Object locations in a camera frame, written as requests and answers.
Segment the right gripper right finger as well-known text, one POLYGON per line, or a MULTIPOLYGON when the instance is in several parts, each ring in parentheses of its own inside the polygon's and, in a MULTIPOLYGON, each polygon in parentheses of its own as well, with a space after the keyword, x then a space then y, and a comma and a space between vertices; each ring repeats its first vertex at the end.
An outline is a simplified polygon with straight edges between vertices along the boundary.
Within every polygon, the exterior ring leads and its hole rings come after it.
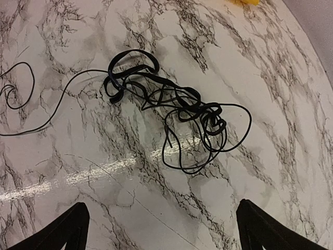
POLYGON ((325 250, 288 229, 248 199, 240 201, 236 217, 242 249, 325 250))

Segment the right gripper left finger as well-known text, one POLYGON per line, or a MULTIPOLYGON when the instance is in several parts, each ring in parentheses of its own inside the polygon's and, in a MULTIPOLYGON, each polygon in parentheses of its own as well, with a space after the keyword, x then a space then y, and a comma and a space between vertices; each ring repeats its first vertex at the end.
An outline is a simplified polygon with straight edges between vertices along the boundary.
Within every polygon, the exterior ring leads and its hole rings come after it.
POLYGON ((41 231, 10 249, 86 249, 89 220, 85 203, 75 203, 41 231))

